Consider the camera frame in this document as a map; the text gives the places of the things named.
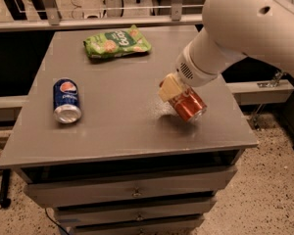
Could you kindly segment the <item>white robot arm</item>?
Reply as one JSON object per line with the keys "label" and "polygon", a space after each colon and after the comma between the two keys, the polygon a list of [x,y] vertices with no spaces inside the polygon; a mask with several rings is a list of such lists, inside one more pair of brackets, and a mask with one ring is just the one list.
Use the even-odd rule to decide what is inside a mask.
{"label": "white robot arm", "polygon": [[206,0],[203,28],[161,83],[167,102],[251,57],[294,77],[294,0]]}

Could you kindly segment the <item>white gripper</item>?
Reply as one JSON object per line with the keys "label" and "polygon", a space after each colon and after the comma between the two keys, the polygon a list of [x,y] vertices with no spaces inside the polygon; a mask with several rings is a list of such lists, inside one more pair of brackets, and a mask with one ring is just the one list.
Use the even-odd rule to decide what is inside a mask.
{"label": "white gripper", "polygon": [[196,47],[189,43],[176,59],[176,72],[168,74],[160,84],[158,95],[162,101],[182,94],[187,89],[186,84],[200,87],[217,78],[218,54],[218,48]]}

